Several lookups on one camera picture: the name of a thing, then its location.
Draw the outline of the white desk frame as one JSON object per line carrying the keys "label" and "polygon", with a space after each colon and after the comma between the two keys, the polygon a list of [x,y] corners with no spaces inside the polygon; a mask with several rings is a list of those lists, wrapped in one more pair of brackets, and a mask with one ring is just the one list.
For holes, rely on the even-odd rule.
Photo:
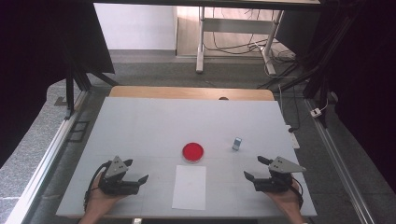
{"label": "white desk frame", "polygon": [[268,75],[274,76],[276,70],[270,52],[282,14],[283,10],[279,10],[271,21],[207,18],[205,16],[205,8],[199,7],[199,43],[197,49],[196,73],[202,74],[204,71],[204,34],[205,32],[212,32],[267,35],[267,42],[264,47],[259,47],[259,51],[262,55]]}

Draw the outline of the black metal stand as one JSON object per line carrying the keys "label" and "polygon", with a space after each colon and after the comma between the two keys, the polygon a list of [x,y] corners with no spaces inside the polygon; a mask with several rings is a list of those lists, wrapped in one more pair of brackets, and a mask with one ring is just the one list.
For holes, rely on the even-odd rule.
{"label": "black metal stand", "polygon": [[[285,77],[289,74],[293,69],[297,68],[301,62],[305,59],[305,56],[300,60],[294,60],[290,68],[287,68],[282,74],[276,75],[276,70],[274,68],[275,56],[271,55],[271,49],[273,40],[278,33],[279,25],[284,18],[285,11],[279,10],[275,16],[275,18],[270,22],[272,28],[270,29],[270,33],[267,38],[266,45],[261,49],[262,57],[264,60],[264,72],[268,75],[272,80],[270,83],[273,83],[275,80]],[[299,75],[293,81],[288,82],[284,85],[281,85],[277,92],[281,93],[282,91],[288,90],[297,84],[302,83],[303,81],[308,80],[308,84],[306,85],[303,96],[305,98],[312,98],[318,91],[320,91],[319,98],[319,108],[317,109],[318,113],[316,115],[311,114],[312,118],[317,119],[324,127],[327,127],[326,124],[326,108],[328,106],[327,99],[327,84],[326,77],[324,75],[324,68],[326,63],[328,62],[328,58],[330,56],[330,52],[327,51],[325,55],[321,58],[321,60],[311,69],[306,70],[304,73]]]}
{"label": "black metal stand", "polygon": [[108,63],[77,63],[72,59],[65,62],[65,81],[66,81],[66,119],[71,119],[75,112],[74,84],[77,83],[81,91],[88,91],[92,84],[88,74],[103,80],[106,84],[114,87],[118,82],[108,77],[106,73],[114,74],[114,66],[111,61]]}

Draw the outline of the wooden table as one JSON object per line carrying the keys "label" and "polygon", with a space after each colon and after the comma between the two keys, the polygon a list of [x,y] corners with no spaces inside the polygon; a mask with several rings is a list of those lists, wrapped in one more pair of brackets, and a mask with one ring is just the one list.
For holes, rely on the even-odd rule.
{"label": "wooden table", "polygon": [[116,86],[110,97],[137,97],[162,99],[203,99],[218,100],[227,97],[239,101],[274,101],[275,97],[268,90],[248,89],[217,89],[217,88],[187,88],[187,87],[149,87],[149,86]]}

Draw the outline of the white paper sheet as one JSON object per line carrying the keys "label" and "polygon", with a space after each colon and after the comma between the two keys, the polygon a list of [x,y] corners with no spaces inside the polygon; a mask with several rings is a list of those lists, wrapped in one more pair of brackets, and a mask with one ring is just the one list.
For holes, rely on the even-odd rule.
{"label": "white paper sheet", "polygon": [[178,165],[172,208],[205,210],[205,184],[205,166]]}

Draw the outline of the aluminium floor rail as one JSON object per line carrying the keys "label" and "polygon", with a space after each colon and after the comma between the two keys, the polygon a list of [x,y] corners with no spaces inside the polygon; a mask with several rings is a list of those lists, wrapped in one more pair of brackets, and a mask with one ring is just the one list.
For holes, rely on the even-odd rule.
{"label": "aluminium floor rail", "polygon": [[64,143],[66,136],[70,132],[72,126],[74,125],[78,116],[78,112],[81,110],[81,107],[88,94],[89,93],[87,91],[82,91],[78,95],[78,98],[75,101],[75,112],[69,119],[64,119],[61,123],[57,133],[52,138],[42,160],[35,169],[35,172],[33,173],[21,197],[8,216],[5,224],[22,224],[22,222],[27,217],[35,197],[39,192],[40,186],[44,182],[47,174],[50,171],[50,167],[58,156],[61,146]]}
{"label": "aluminium floor rail", "polygon": [[313,121],[316,133],[318,134],[318,140],[324,146],[324,151],[327,153],[329,160],[332,163],[331,167],[337,173],[337,176],[343,185],[344,192],[346,193],[347,201],[354,208],[360,223],[375,224],[374,217],[372,216],[367,203],[364,201],[359,188],[347,169],[347,165],[343,161],[342,156],[339,153],[329,131],[324,128],[317,119],[312,118],[311,115],[308,115],[308,117]]}

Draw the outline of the person's left hand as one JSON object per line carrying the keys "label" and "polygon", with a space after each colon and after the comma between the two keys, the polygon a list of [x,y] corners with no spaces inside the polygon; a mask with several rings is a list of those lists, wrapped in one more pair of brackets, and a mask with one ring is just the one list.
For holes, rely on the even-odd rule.
{"label": "person's left hand", "polygon": [[123,199],[123,196],[106,195],[102,192],[99,188],[100,175],[101,174],[99,174],[92,183],[89,200],[85,210],[85,214],[91,217],[102,217],[112,209],[116,202]]}

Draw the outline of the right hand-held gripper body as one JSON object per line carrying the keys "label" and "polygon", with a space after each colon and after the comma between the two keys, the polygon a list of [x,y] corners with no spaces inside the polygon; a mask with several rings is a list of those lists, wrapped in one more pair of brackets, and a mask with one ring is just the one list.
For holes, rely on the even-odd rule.
{"label": "right hand-held gripper body", "polygon": [[302,173],[306,169],[292,161],[280,156],[273,159],[268,166],[269,178],[256,178],[257,184],[253,184],[255,190],[263,192],[285,192],[292,185],[292,173]]}

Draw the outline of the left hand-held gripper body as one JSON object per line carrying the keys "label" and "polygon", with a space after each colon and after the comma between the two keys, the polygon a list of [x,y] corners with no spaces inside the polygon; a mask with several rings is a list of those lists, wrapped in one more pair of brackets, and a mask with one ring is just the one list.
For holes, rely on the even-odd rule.
{"label": "left hand-held gripper body", "polygon": [[102,192],[112,196],[136,195],[140,188],[137,181],[123,180],[129,167],[124,164],[119,156],[109,161],[105,171],[100,176],[99,188]]}

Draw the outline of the person's right hand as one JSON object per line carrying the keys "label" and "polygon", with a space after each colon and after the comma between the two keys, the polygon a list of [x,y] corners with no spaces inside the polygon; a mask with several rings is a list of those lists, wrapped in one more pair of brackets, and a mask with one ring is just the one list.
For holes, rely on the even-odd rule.
{"label": "person's right hand", "polygon": [[291,220],[295,220],[301,217],[299,197],[294,192],[299,190],[299,185],[295,180],[292,181],[292,189],[288,189],[285,192],[273,193],[266,192],[266,195],[276,204],[277,208]]}

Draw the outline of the black curtain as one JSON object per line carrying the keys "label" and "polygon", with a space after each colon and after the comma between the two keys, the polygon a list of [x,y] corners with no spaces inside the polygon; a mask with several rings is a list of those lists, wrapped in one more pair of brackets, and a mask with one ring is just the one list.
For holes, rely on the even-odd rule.
{"label": "black curtain", "polygon": [[324,68],[335,113],[396,193],[396,0],[291,7],[281,38],[307,69]]}
{"label": "black curtain", "polygon": [[68,74],[112,73],[92,2],[0,0],[0,167]]}

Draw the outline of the white board table cover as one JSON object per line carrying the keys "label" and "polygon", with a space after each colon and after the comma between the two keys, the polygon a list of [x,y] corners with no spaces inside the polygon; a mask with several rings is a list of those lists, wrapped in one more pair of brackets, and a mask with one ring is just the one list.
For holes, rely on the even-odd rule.
{"label": "white board table cover", "polygon": [[[242,139],[233,150],[236,137]],[[198,143],[204,156],[183,159],[182,148]],[[148,175],[135,196],[117,203],[111,217],[265,218],[280,212],[254,189],[244,172],[269,175],[257,157],[296,161],[290,134],[275,101],[180,100],[108,97],[57,210],[81,217],[83,198],[96,169],[116,156],[133,160],[128,181]],[[178,165],[205,166],[205,210],[173,209]]]}

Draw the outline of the round red ink pad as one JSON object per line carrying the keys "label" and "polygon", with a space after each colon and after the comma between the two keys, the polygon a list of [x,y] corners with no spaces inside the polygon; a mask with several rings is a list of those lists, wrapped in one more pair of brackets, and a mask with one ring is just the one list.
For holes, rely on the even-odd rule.
{"label": "round red ink pad", "polygon": [[198,143],[188,143],[182,148],[183,159],[187,162],[198,162],[204,156],[204,148]]}

